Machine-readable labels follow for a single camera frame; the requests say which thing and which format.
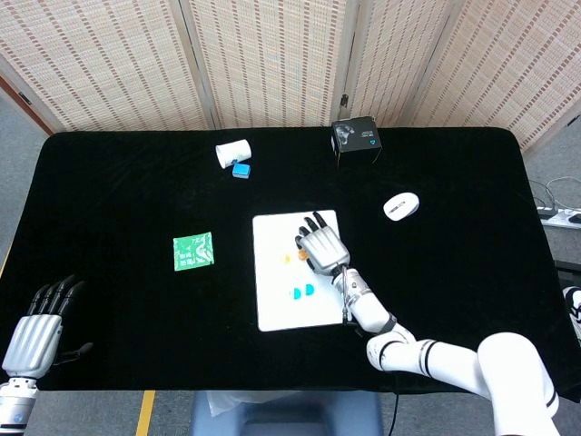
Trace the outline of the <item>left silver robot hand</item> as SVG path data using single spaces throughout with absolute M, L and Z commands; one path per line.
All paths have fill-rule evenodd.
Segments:
M 84 281 L 70 275 L 38 289 L 5 352 L 2 369 L 9 377 L 38 380 L 52 367 L 75 362 L 94 347 L 86 342 L 76 350 L 59 350 L 64 316 L 84 287 Z

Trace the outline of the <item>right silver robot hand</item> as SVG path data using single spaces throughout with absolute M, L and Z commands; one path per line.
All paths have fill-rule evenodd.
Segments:
M 306 226 L 295 236 L 298 249 L 307 254 L 306 262 L 316 274 L 337 277 L 350 264 L 348 249 L 319 212 L 305 216 L 304 221 Z

